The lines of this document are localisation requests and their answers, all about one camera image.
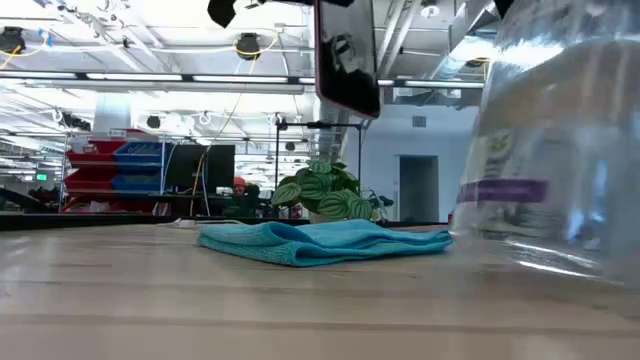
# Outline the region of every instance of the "ceiling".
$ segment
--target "ceiling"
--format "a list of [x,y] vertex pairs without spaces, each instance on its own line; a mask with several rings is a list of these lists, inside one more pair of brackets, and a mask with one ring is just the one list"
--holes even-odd
[[[14,1],[10,7],[2,8],[0,28],[18,26],[24,29],[27,49],[23,55],[27,56],[11,58],[6,70],[313,77],[313,9],[267,2],[240,11],[250,1],[237,0],[238,14],[226,29],[209,18],[206,12],[208,0]],[[458,41],[462,38],[454,41],[456,21],[464,20],[469,23],[464,26],[470,28],[469,18],[477,15],[471,10],[487,3],[486,0],[422,0],[415,4],[411,0],[373,0],[375,39],[380,52],[378,60],[382,63],[380,77],[433,78],[457,43],[462,43]],[[424,9],[429,5],[436,8],[427,16]],[[234,42],[241,33],[259,35],[264,51],[257,61],[242,60],[234,52]],[[390,41],[381,52],[387,37]],[[472,59],[485,54],[466,56]],[[0,64],[5,60],[7,56],[0,55]],[[469,68],[464,63],[444,80],[484,80],[483,68]],[[58,124],[60,113],[57,111],[72,113],[92,123],[103,92],[126,94],[133,123],[140,129],[157,134],[209,137],[199,142],[210,142],[212,137],[216,142],[235,141],[239,153],[261,155],[263,160],[275,151],[273,121],[276,114],[290,122],[319,119],[345,122],[349,119],[339,116],[335,109],[328,109],[326,104],[321,105],[313,85],[169,89],[159,83],[145,84],[141,88],[135,82],[122,82],[116,88],[107,88],[99,84],[78,86],[52,81],[34,84],[4,80],[0,82],[0,131],[47,136],[33,136],[35,139],[28,140],[0,136],[0,176],[6,173],[2,168],[13,171],[29,164],[28,161],[16,161],[15,157],[20,154],[60,157],[64,136],[49,135],[63,134],[69,129]],[[387,106],[389,109],[383,116],[393,117],[389,115],[392,109],[403,107]],[[149,115],[162,117],[160,129],[147,126]],[[291,128],[283,135],[299,142],[289,155],[308,158],[327,151],[330,155],[340,152],[340,130],[303,129]],[[246,143],[238,140],[241,138],[260,141]],[[284,144],[280,150],[287,153]],[[263,168],[266,170],[246,170],[245,173],[266,176],[271,181],[275,170],[269,164]],[[292,165],[285,171],[295,171],[294,168]]]

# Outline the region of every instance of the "potted plant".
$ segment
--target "potted plant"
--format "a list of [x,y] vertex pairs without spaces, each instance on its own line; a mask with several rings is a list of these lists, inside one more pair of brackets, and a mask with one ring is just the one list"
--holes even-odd
[[358,195],[360,183],[345,170],[346,165],[319,160],[309,160],[307,165],[295,176],[282,179],[271,200],[274,206],[300,203],[331,220],[372,218],[373,202]]

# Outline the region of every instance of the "folded towel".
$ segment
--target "folded towel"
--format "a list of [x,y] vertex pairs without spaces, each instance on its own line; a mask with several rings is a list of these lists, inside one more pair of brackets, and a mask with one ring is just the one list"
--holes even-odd
[[289,266],[316,266],[387,255],[419,255],[443,251],[452,243],[446,230],[406,233],[365,220],[293,227],[213,225],[200,231],[198,244],[221,252]]

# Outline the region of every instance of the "table surface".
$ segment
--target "table surface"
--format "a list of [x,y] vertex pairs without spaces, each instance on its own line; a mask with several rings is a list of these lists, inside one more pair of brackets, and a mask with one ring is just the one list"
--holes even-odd
[[133,225],[0,234],[3,359],[633,359],[637,294],[444,255],[294,269]]

